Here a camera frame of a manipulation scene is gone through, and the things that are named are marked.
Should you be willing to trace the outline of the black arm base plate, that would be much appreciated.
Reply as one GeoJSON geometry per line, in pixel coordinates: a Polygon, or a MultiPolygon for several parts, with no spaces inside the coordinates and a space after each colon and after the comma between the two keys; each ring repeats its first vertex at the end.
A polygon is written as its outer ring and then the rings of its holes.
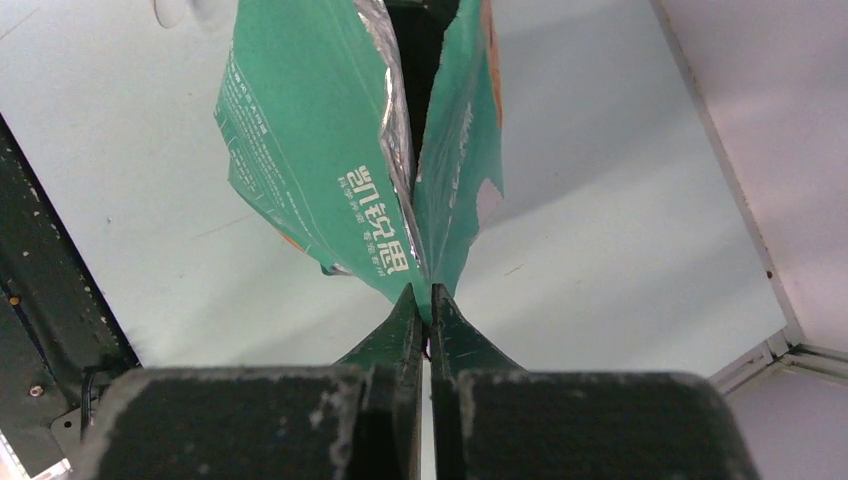
{"type": "Polygon", "coordinates": [[[80,441],[80,411],[139,366],[7,124],[1,126],[1,441],[34,478],[80,441]]]}

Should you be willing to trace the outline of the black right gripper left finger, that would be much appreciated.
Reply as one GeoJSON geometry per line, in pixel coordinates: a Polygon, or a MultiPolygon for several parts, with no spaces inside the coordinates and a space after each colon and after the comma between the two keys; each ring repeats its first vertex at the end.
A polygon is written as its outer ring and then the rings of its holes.
{"type": "Polygon", "coordinates": [[[364,372],[350,479],[418,479],[424,327],[413,288],[338,362],[364,372]]]}

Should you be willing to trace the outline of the teal pet food bag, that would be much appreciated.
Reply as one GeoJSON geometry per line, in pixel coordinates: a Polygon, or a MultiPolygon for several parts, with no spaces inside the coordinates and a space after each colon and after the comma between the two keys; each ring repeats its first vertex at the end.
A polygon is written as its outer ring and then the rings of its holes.
{"type": "Polygon", "coordinates": [[[242,1],[215,118],[248,205],[430,321],[504,194],[492,5],[242,1]]]}

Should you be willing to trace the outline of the clear plastic scoop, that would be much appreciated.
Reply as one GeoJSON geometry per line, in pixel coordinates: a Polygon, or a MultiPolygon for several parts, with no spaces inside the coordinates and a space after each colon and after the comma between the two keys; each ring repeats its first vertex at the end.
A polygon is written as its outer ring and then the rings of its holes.
{"type": "Polygon", "coordinates": [[[151,0],[154,18],[164,29],[171,29],[182,22],[194,10],[191,0],[151,0]]]}

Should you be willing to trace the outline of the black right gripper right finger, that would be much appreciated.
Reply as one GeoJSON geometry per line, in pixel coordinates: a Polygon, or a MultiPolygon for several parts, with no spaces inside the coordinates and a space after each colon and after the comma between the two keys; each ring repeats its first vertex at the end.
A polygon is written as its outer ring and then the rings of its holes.
{"type": "Polygon", "coordinates": [[[430,325],[431,387],[439,479],[463,479],[459,375],[464,370],[518,369],[520,365],[495,346],[461,314],[448,289],[432,287],[430,325]]]}

